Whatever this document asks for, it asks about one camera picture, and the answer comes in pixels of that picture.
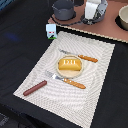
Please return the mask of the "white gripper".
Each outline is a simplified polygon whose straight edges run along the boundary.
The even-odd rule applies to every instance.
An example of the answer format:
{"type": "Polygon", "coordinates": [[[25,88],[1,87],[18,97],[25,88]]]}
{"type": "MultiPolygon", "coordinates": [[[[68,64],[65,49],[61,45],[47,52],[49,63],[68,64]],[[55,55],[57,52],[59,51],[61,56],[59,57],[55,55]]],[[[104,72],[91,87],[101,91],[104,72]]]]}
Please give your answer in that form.
{"type": "Polygon", "coordinates": [[[108,3],[106,0],[87,0],[85,6],[85,18],[88,20],[92,20],[96,15],[102,16],[108,3]]]}

